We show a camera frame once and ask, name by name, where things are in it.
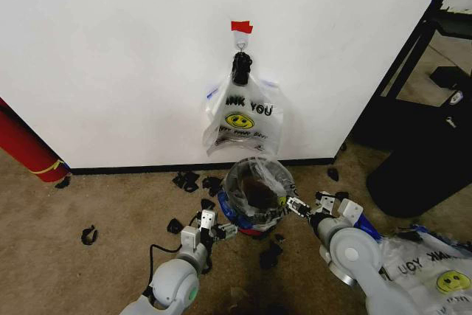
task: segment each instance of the red tag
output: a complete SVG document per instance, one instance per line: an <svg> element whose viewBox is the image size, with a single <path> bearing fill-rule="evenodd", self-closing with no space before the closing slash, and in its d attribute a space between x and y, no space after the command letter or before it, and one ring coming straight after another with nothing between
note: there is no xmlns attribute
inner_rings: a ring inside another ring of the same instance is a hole
<svg viewBox="0 0 472 315"><path fill-rule="evenodd" d="M231 21L231 31L251 33L252 26L249 24L249 21Z"/></svg>

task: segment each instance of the black baseboard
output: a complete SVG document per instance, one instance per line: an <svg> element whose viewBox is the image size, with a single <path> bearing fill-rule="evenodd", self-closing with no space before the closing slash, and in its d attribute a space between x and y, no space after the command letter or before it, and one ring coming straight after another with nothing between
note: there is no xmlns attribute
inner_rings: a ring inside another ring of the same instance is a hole
<svg viewBox="0 0 472 315"><path fill-rule="evenodd" d="M334 158L280 160L285 166L296 165L328 165ZM228 170L234 162L218 162L212 164L159 165L159 166L127 166L127 167L85 167L71 169L74 175L112 175L115 173L161 173L169 171Z"/></svg>

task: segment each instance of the red cylinder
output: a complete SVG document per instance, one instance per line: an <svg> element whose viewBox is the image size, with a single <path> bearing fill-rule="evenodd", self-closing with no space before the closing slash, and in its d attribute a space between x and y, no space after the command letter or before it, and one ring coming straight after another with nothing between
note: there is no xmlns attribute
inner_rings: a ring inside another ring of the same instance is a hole
<svg viewBox="0 0 472 315"><path fill-rule="evenodd" d="M57 181L69 172L59 157L19 121L2 99L0 147L45 182Z"/></svg>

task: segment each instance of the yellow smiley face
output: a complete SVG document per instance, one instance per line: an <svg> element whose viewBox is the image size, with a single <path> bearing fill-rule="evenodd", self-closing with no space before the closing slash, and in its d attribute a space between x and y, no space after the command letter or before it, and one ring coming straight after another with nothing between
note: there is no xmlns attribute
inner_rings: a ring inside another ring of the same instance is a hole
<svg viewBox="0 0 472 315"><path fill-rule="evenodd" d="M465 274L458 271L447 271L437 278L436 287L441 293L462 291L471 286L471 280Z"/></svg>
<svg viewBox="0 0 472 315"><path fill-rule="evenodd" d="M226 123L235 128L250 129L254 127L254 121L243 114L229 114Z"/></svg>

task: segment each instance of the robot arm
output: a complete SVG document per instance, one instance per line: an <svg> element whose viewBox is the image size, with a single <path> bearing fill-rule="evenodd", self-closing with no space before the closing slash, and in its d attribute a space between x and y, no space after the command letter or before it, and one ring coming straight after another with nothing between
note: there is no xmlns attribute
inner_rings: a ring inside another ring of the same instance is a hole
<svg viewBox="0 0 472 315"><path fill-rule="evenodd" d="M354 228L363 208L345 198L338 208L339 217L331 215L334 198L324 195L320 208L311 208L298 198L289 198L288 207L306 218L322 242L320 255L329 269L343 282L360 285L366 294L369 315L420 315L410 295L380 275L382 254L375 240L366 232Z"/></svg>
<svg viewBox="0 0 472 315"><path fill-rule="evenodd" d="M197 296L198 277L208 266L213 243L230 238L237 232L237 227L231 224L215 226L216 221L215 211L203 210L198 229L184 227L180 234L182 247L179 253L157 268L146 291L120 315L182 314Z"/></svg>

